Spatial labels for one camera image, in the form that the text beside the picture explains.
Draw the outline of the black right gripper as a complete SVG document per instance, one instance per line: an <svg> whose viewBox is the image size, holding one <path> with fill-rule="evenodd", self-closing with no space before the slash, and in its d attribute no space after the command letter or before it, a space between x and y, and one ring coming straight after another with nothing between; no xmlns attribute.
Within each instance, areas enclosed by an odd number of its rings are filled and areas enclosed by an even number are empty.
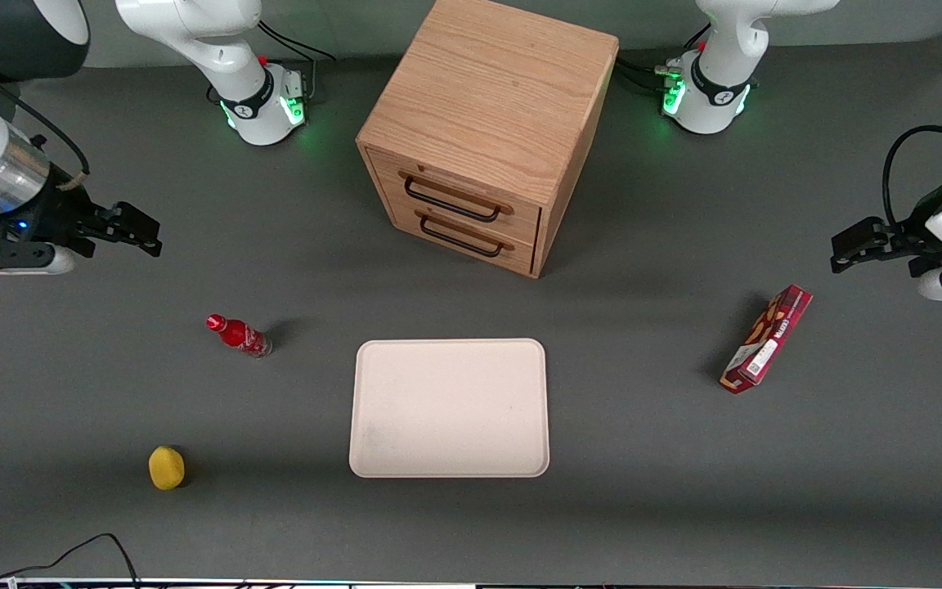
<svg viewBox="0 0 942 589"><path fill-rule="evenodd" d="M97 217L93 234L83 221ZM160 223L126 201L94 205L86 191L51 184L19 208L0 212L0 272L70 272L92 258L95 239L138 247L161 256Z"/></svg>

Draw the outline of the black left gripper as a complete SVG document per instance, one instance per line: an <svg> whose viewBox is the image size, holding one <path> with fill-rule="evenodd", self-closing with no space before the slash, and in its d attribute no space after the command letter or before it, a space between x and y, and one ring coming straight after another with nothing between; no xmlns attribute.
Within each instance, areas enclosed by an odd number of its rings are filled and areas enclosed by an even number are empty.
<svg viewBox="0 0 942 589"><path fill-rule="evenodd" d="M926 223L942 208L942 184L924 195L913 211L898 220L892 206L892 194L886 186L886 224L876 216L866 217L831 238L830 268L842 273L868 261L913 257L908 261L912 278L928 272L942 272L942 240L927 230Z"/></svg>

